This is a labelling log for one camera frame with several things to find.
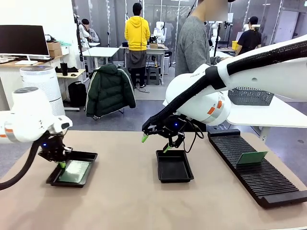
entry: yellow hoodie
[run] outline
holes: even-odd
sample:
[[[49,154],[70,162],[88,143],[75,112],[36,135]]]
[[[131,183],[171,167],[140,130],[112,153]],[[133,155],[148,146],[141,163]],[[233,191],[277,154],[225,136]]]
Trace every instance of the yellow hoodie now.
[[[146,50],[150,37],[148,22],[140,16],[129,18],[125,26],[125,38],[128,41],[129,50]]]

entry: orange stripe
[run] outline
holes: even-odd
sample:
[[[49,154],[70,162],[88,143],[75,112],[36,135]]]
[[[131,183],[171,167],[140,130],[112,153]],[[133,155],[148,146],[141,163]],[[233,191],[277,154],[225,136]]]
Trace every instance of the orange stripe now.
[[[215,111],[215,108],[211,107],[211,109],[209,110],[208,114],[211,115],[214,111]]]
[[[217,104],[217,108],[220,109],[222,107],[222,101],[219,101],[219,103]]]
[[[12,133],[13,130],[12,130],[12,129],[7,129],[7,128],[5,128],[5,132]]]

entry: green card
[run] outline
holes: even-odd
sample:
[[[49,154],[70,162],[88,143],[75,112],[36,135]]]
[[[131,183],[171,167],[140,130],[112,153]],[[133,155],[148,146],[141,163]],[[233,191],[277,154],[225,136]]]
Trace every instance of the green card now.
[[[59,181],[79,183],[89,164],[87,161],[71,161],[66,167],[65,172],[60,176]]]
[[[237,165],[260,163],[268,152],[247,152],[243,153]]]

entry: stool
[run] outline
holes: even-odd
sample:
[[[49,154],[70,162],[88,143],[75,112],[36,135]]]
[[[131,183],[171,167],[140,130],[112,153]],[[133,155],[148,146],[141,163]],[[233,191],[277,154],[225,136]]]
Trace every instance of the stool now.
[[[155,73],[155,79],[150,79],[151,73]],[[151,82],[159,85],[159,80],[159,68],[149,67],[147,70],[147,85],[149,85]]]

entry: yellow bin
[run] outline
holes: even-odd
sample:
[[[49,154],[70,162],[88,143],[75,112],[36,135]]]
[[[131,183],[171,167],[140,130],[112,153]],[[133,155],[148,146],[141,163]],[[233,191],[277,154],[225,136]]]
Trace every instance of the yellow bin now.
[[[238,49],[238,41],[232,41],[232,49],[237,50]]]

